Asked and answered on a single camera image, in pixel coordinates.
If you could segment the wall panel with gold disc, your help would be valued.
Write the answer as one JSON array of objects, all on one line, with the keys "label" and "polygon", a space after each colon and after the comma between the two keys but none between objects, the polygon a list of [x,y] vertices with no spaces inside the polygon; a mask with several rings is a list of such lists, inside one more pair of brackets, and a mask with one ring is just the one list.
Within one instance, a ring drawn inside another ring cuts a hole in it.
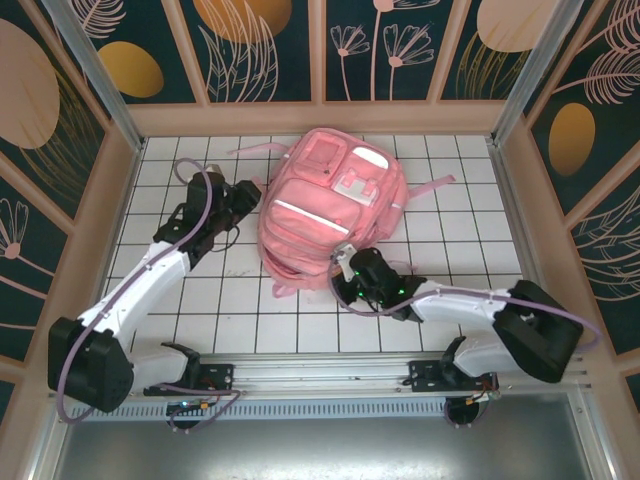
[{"label": "wall panel with gold disc", "polygon": [[180,0],[211,103],[309,102],[308,0]]}]

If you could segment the wall panel gold oval fronds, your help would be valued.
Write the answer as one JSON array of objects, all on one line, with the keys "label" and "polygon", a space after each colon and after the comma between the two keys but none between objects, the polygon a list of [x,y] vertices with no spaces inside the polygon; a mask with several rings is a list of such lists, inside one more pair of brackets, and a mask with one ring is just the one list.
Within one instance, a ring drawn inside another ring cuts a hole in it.
[{"label": "wall panel gold oval fronds", "polygon": [[640,142],[640,0],[606,0],[530,127],[528,210],[565,216]]}]

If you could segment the wall panel with pink flowers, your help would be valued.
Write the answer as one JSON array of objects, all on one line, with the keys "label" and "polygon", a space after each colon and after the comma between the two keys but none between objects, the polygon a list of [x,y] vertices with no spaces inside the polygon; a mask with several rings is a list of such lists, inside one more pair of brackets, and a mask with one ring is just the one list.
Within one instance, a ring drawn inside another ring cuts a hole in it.
[{"label": "wall panel with pink flowers", "polygon": [[326,0],[325,99],[428,96],[453,0]]}]

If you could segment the grey metal sheet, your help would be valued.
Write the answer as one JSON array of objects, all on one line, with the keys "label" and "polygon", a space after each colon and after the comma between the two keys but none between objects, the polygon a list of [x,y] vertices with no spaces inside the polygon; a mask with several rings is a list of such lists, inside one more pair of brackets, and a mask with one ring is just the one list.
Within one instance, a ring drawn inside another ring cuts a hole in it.
[{"label": "grey metal sheet", "polygon": [[71,429],[54,480],[609,480],[570,429],[455,429],[438,418],[222,421]]}]

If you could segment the aluminium frame post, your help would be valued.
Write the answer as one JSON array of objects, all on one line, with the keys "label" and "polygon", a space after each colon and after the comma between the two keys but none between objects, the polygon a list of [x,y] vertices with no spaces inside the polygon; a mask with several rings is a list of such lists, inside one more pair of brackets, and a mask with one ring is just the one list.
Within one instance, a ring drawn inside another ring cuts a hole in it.
[{"label": "aluminium frame post", "polygon": [[93,83],[125,140],[138,154],[141,151],[143,137],[135,126],[123,97],[109,78],[94,45],[78,22],[72,6],[67,0],[42,0],[42,2],[75,58],[84,68],[88,79]]},{"label": "aluminium frame post", "polygon": [[550,18],[518,75],[491,131],[491,145],[499,149],[508,139],[524,108],[575,24],[584,0],[558,0]]}]

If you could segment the wall panel large beige disc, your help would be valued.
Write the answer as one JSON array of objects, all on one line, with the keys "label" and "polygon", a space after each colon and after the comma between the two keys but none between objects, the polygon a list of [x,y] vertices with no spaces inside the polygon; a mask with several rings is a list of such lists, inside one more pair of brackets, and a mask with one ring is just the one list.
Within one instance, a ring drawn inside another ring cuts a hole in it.
[{"label": "wall panel large beige disc", "polygon": [[18,0],[0,0],[0,154],[76,216],[105,130]]}]

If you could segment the wall panel with beige disc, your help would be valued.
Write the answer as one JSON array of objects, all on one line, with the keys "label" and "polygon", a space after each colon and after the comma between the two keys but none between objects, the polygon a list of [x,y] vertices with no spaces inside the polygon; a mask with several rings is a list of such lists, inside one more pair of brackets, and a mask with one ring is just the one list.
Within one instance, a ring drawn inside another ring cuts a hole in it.
[{"label": "wall panel with beige disc", "polygon": [[556,0],[469,0],[440,98],[508,98]]}]

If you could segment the wall panel with white flower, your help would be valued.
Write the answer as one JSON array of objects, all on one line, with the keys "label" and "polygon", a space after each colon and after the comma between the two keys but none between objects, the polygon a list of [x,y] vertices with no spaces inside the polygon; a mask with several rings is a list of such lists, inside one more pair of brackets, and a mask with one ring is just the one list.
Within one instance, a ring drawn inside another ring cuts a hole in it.
[{"label": "wall panel with white flower", "polygon": [[73,222],[0,152],[0,361],[24,366],[52,322]]}]

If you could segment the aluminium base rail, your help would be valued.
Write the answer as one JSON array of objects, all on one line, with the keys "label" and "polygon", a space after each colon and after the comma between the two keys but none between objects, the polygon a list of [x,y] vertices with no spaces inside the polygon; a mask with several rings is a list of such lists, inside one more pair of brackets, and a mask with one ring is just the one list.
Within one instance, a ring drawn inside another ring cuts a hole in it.
[{"label": "aluminium base rail", "polygon": [[[48,386],[78,402],[101,412],[119,408],[130,396],[146,396],[143,390],[149,381],[180,377],[184,367],[179,360],[161,359],[160,347],[129,358],[119,350],[104,356],[77,354],[69,367],[63,353],[52,353],[47,364]],[[522,376],[514,366],[488,366],[478,373],[456,372],[452,381],[442,374],[438,352],[410,353],[312,353],[312,354],[221,354],[201,356],[209,365],[233,366],[232,387],[200,395],[191,390],[175,396],[211,402],[218,397],[239,392],[309,390],[313,395],[322,391],[345,389],[398,389],[413,391],[471,391],[483,382],[496,381],[500,375]]]}]

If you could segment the wall panel with gold oval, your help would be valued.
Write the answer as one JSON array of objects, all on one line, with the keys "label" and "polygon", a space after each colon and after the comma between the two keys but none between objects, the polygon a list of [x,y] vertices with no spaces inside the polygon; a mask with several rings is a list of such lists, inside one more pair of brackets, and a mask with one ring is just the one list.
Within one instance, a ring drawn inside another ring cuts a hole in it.
[{"label": "wall panel with gold oval", "polygon": [[195,97],[161,0],[98,0],[86,33],[129,105]]}]

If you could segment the aluminium table edge rail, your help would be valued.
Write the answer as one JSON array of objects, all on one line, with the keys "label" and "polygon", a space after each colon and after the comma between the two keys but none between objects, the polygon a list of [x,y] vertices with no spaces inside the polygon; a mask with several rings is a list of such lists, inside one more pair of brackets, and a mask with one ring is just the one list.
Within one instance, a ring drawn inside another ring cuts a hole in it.
[{"label": "aluminium table edge rail", "polygon": [[589,298],[575,250],[529,135],[514,133],[490,152],[524,277],[540,284],[570,312],[590,320]]}]

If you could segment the pink backpack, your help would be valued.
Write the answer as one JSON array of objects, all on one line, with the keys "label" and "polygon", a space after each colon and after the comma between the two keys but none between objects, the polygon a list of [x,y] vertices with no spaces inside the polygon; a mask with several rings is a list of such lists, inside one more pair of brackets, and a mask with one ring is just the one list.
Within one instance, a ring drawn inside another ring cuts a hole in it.
[{"label": "pink backpack", "polygon": [[326,289],[336,250],[388,239],[411,199],[455,180],[447,175],[412,188],[392,154],[331,128],[315,128],[291,146],[255,148],[281,155],[259,187],[257,240],[276,298]]}]

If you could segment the wall panel with pink fronds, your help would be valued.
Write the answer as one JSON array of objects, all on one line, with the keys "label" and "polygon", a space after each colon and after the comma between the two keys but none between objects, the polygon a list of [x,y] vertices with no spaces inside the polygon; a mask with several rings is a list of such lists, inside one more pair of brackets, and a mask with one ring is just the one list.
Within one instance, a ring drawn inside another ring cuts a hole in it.
[{"label": "wall panel with pink fronds", "polygon": [[571,230],[612,347],[640,348],[640,166]]}]

